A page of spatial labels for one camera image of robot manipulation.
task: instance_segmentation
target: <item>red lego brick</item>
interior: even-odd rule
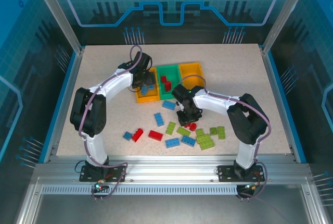
[[[191,126],[189,127],[190,131],[195,131],[197,128],[197,125],[195,123],[192,123]]]
[[[161,76],[161,82],[165,83],[167,81],[167,77],[166,76]]]
[[[166,81],[164,83],[164,89],[165,89],[166,92],[171,90],[171,82],[170,81]]]
[[[140,138],[140,136],[144,133],[144,131],[142,129],[137,129],[137,131],[135,132],[135,134],[132,136],[132,140],[134,142],[137,142],[137,140]]]
[[[162,140],[162,137],[163,137],[163,134],[159,133],[159,132],[156,132],[154,130],[151,130],[149,132],[149,135],[148,137],[152,138],[152,139],[155,139],[157,141],[161,141]]]

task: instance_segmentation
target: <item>green tray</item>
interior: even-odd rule
[[[173,96],[171,92],[181,81],[181,73],[179,71],[178,64],[157,66],[156,71],[157,71],[161,100],[172,99]],[[166,79],[171,82],[170,91],[166,92],[164,90],[164,84],[161,82],[161,76],[166,76]]]

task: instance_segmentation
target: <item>light green lego brick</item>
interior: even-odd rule
[[[204,134],[204,135],[197,136],[197,143],[206,142],[206,141],[209,141],[209,140],[211,140],[209,134]]]
[[[217,135],[217,128],[210,128],[209,129],[209,133],[210,133],[210,135]]]
[[[204,134],[203,129],[197,129],[196,134],[197,134],[197,136],[203,135]]]
[[[212,139],[210,139],[208,141],[201,142],[199,145],[200,145],[201,150],[206,150],[208,148],[214,147],[215,143],[213,142]]]
[[[181,134],[181,135],[185,135],[185,136],[189,136],[191,134],[191,132],[189,132],[188,130],[182,128],[182,127],[179,127],[177,129],[177,133],[178,134]]]
[[[217,134],[219,136],[219,140],[224,140],[225,139],[225,130],[224,130],[223,126],[218,126]]]
[[[170,121],[167,128],[166,128],[165,133],[168,134],[168,135],[172,135],[173,131],[175,130],[175,127],[176,127],[176,123]]]

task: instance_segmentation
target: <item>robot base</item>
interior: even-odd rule
[[[106,182],[117,182],[121,176],[122,171],[125,169],[125,166],[118,168],[102,168],[95,167],[85,161],[85,165],[81,168],[81,173],[79,181],[81,182],[96,182],[103,178],[106,178]],[[121,182],[125,181],[125,176],[120,180]]]
[[[218,166],[217,175],[219,176],[219,182],[258,182],[258,177],[254,174],[258,172],[260,174],[260,182],[265,181],[265,176],[262,166],[253,164],[243,176],[239,176],[239,173],[235,173],[235,165],[230,166]]]

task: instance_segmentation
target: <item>enclosure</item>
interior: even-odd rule
[[[333,0],[0,0],[0,6],[2,223],[331,223]],[[152,57],[156,84],[147,94],[123,90],[108,103],[105,150],[111,164],[129,166],[114,195],[95,203],[95,182],[80,182],[74,171],[86,159],[69,119],[74,95],[114,74],[135,44]],[[216,174],[238,152],[228,117],[204,110],[197,122],[205,133],[225,127],[225,140],[211,135],[214,147],[166,148],[166,139],[180,136],[180,108],[162,102],[176,102],[171,92],[189,74],[204,76],[215,93],[252,94],[267,114],[272,133],[258,160],[268,177],[259,200],[241,202],[237,187],[247,182],[220,182]],[[192,77],[183,85],[203,81]],[[155,113],[164,127],[156,126]],[[169,122],[177,124],[170,136]],[[137,142],[124,140],[138,128],[144,134]],[[163,133],[162,142],[150,139],[150,130]]]

